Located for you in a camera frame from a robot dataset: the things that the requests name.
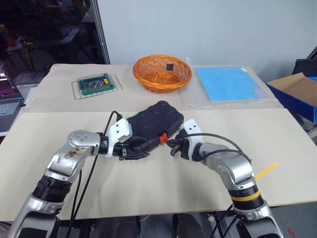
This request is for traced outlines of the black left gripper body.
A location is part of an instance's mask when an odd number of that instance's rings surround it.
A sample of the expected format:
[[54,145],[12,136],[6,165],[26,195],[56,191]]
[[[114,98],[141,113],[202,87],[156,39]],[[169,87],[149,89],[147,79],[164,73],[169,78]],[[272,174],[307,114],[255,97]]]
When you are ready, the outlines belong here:
[[119,160],[131,160],[128,143],[117,142],[114,145],[112,156],[118,157]]

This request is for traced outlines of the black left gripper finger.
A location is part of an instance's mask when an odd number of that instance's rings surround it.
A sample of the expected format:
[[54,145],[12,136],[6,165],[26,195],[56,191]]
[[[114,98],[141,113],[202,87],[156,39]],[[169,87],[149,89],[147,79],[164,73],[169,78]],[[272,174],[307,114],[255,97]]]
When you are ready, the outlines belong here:
[[135,142],[135,141],[130,141],[129,142],[129,148],[130,150],[148,150],[151,147],[151,143],[148,141],[146,142]]
[[139,160],[149,156],[150,153],[128,153],[122,156],[123,160]]

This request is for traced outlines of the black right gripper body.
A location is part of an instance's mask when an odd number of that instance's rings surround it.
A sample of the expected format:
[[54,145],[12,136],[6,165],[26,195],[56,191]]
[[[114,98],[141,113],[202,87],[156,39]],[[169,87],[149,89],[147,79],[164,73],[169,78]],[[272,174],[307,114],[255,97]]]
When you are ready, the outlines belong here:
[[176,135],[177,145],[181,153],[181,158],[189,159],[189,139],[187,137],[183,138],[183,135]]

